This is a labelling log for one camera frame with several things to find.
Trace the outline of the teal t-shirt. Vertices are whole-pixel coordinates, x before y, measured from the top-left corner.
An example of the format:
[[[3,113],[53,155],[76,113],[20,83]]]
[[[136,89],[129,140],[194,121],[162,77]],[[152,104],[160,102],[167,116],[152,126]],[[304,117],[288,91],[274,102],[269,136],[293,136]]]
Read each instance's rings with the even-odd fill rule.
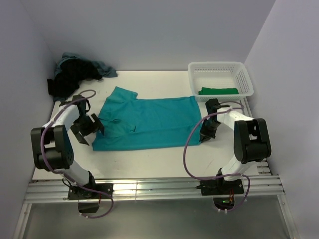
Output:
[[[130,151],[199,145],[201,120],[195,97],[139,99],[138,94],[116,87],[98,115],[105,130],[96,134],[94,151]]]

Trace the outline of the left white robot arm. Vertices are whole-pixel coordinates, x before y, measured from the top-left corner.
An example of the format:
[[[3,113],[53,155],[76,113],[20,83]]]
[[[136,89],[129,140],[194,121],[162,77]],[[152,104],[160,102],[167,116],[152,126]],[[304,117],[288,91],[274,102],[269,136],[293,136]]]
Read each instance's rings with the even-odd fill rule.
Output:
[[[80,144],[87,145],[86,136],[104,133],[104,126],[95,114],[88,115],[91,106],[87,98],[76,95],[60,104],[59,112],[44,126],[30,132],[34,165],[68,181],[72,193],[91,199],[97,194],[92,173],[74,159],[68,132],[72,131]]]

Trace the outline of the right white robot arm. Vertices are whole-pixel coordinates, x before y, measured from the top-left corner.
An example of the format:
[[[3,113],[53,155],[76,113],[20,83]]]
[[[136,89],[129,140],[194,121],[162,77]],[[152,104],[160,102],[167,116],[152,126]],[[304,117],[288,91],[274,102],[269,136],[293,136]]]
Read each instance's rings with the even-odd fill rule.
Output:
[[[200,130],[200,141],[215,138],[217,128],[224,124],[234,131],[234,156],[229,163],[220,168],[217,176],[221,178],[200,181],[197,189],[203,196],[243,194],[242,175],[253,164],[271,155],[271,144],[266,121],[254,119],[235,111],[230,105],[221,104],[217,99],[205,103],[208,114],[218,113],[204,120]]]

